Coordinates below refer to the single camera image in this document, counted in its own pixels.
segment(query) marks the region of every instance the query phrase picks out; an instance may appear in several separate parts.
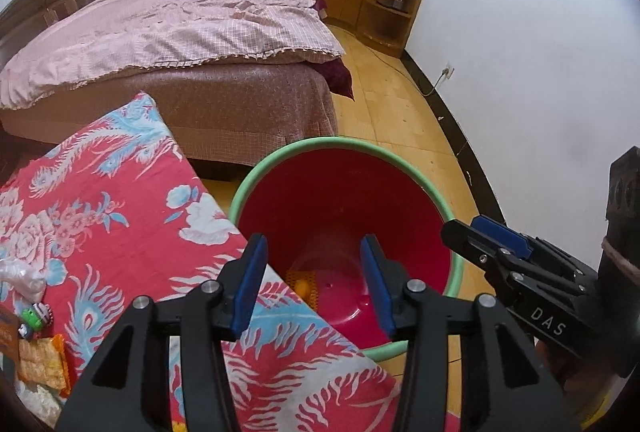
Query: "red floral fabric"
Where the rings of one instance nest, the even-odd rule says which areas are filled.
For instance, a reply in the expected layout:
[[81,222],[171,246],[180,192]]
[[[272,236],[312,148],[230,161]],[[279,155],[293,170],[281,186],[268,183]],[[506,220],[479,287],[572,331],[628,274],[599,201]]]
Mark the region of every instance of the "red floral fabric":
[[[65,336],[76,376],[133,298],[182,296],[245,243],[143,93],[0,190],[0,259],[44,273],[47,331]],[[26,304],[7,284],[0,303],[17,312]],[[251,325],[225,355],[244,430],[391,428],[399,385],[269,267]],[[177,338],[170,371],[173,416],[184,421]]]

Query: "power cord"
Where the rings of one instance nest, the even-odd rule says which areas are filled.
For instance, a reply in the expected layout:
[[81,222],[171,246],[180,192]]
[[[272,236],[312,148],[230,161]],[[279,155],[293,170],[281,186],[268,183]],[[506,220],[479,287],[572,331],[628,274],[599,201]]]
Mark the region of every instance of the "power cord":
[[433,86],[433,88],[431,89],[431,92],[429,94],[422,94],[424,97],[429,97],[431,94],[433,94],[434,92],[436,92],[436,87],[438,86],[440,80],[442,79],[443,76],[447,76],[449,74],[449,69],[448,68],[443,68],[442,70],[442,74],[440,75],[440,77],[438,78],[438,80],[436,81],[436,84]]

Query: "tile floor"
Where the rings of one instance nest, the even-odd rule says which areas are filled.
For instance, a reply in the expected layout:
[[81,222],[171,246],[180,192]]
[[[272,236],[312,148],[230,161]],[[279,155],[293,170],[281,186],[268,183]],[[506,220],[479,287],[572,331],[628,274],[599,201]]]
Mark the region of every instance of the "tile floor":
[[[469,223],[478,214],[458,160],[440,129],[438,120],[408,75],[400,60],[369,49],[354,36],[331,27],[347,54],[344,64],[353,76],[355,101],[334,95],[338,131],[342,136],[364,139],[385,147],[418,168],[449,203],[457,219]],[[204,181],[225,211],[238,182]],[[482,272],[465,262],[459,296],[473,299],[478,293],[493,292]],[[460,357],[460,343],[449,340],[449,361]],[[404,370],[404,356],[381,364],[398,380]],[[449,365],[448,407],[460,415],[460,362]]]

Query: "plastic basin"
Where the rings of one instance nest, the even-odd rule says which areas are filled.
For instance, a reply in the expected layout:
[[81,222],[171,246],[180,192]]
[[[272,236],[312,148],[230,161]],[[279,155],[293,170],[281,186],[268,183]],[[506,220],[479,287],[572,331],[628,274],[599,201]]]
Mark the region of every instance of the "plastic basin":
[[360,269],[360,240],[374,233],[387,258],[411,277],[456,296],[462,259],[440,240],[452,212],[411,165],[375,145],[342,137],[307,139],[264,158],[233,199],[230,219],[266,235],[281,276],[313,271],[318,314],[376,361],[406,350],[379,329]]

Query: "baseboard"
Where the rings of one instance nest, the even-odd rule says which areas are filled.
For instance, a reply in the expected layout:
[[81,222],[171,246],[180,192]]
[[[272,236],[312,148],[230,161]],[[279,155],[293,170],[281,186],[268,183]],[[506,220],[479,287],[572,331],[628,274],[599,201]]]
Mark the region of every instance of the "baseboard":
[[495,198],[489,180],[484,175],[478,158],[476,158],[460,126],[449,112],[449,108],[447,108],[438,92],[433,90],[433,85],[429,78],[421,71],[406,50],[402,52],[400,60],[418,85],[418,88],[420,88],[420,91],[424,95],[429,94],[425,100],[440,122],[440,127],[449,141],[453,153],[458,158],[458,164],[460,164],[460,168],[465,175],[466,183],[469,185],[478,211],[480,214],[491,217],[495,221],[504,222],[502,210],[498,205],[498,200]]

